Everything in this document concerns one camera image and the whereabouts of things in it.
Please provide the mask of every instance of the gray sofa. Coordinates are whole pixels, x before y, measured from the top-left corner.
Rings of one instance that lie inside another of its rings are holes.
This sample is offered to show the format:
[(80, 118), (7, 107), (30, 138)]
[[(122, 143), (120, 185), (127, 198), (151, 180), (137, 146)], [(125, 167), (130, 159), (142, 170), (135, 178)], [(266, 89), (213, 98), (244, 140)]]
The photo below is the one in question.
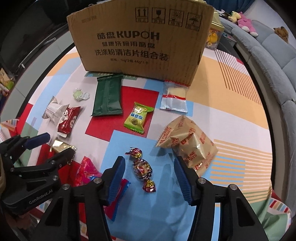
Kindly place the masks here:
[(253, 72), (262, 91), (274, 133), (276, 173), (274, 190), (296, 214), (296, 49), (274, 30), (253, 20), (254, 38), (236, 24), (222, 19), (225, 32)]

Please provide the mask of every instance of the wine glass icon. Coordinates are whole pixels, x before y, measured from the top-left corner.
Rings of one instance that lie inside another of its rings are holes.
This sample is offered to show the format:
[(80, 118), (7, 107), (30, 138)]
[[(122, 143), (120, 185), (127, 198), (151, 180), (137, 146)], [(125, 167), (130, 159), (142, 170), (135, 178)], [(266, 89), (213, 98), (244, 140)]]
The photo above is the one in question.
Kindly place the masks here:
[(156, 14), (158, 15), (157, 18), (159, 18), (159, 15), (161, 15), (161, 10), (160, 9), (156, 10)]

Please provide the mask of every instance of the white wall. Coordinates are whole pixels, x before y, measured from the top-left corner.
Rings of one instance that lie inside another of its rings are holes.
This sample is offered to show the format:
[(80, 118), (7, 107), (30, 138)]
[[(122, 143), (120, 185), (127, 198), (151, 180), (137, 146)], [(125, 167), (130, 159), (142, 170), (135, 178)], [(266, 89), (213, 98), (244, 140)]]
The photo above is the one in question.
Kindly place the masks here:
[(271, 29), (284, 26), (289, 32), (289, 44), (296, 48), (296, 39), (288, 26), (285, 24), (279, 14), (269, 7), (269, 5), (263, 0), (255, 0), (255, 2), (244, 13), (244, 15), (251, 20), (258, 20), (262, 22)]

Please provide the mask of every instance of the green snack bag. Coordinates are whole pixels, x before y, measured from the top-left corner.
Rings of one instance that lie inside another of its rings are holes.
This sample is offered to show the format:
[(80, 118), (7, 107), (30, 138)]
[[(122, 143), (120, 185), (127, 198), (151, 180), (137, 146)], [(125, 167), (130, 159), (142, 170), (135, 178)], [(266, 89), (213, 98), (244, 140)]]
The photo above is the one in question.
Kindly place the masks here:
[(97, 78), (98, 86), (92, 116), (121, 115), (121, 80), (123, 74)]
[(146, 119), (146, 115), (148, 112), (152, 112), (153, 110), (154, 110), (153, 107), (149, 107), (149, 106), (135, 102), (133, 111), (128, 116), (123, 126), (132, 131), (138, 132), (140, 134), (144, 134), (143, 126)]

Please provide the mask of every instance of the screw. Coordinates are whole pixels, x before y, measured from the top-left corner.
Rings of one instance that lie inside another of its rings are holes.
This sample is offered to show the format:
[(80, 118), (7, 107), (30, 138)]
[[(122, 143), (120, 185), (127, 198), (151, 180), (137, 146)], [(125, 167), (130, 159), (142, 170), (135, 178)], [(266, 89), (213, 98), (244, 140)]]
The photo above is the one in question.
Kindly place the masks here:
[(204, 179), (203, 177), (201, 177), (201, 178), (198, 179), (198, 182), (199, 182), (200, 184), (205, 184), (205, 183), (207, 182), (207, 180)]
[(62, 186), (62, 188), (63, 188), (64, 190), (67, 190), (67, 189), (70, 188), (70, 185), (69, 185), (69, 184), (64, 184), (64, 185)]
[(101, 178), (96, 177), (96, 178), (94, 179), (94, 183), (100, 183), (100, 182), (102, 182), (102, 179), (101, 179)]
[(230, 184), (229, 187), (230, 187), (232, 190), (237, 190), (237, 185), (235, 185), (235, 184)]

